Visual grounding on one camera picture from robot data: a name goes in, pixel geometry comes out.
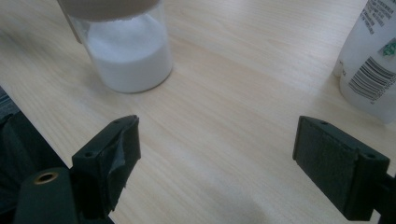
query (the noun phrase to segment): table surface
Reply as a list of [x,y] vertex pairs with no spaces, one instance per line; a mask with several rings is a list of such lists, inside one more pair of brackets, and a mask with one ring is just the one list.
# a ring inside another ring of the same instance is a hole
[[365,3],[164,0],[173,72],[123,94],[102,84],[56,1],[2,0],[0,85],[69,166],[111,120],[140,118],[118,223],[350,223],[291,156],[305,115],[396,160],[396,123],[348,104],[331,75]]

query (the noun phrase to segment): plastic bottle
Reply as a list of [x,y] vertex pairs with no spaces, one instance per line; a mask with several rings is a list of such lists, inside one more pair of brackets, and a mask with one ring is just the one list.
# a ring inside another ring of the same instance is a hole
[[396,119],[396,0],[367,2],[333,73],[352,105],[384,123]]

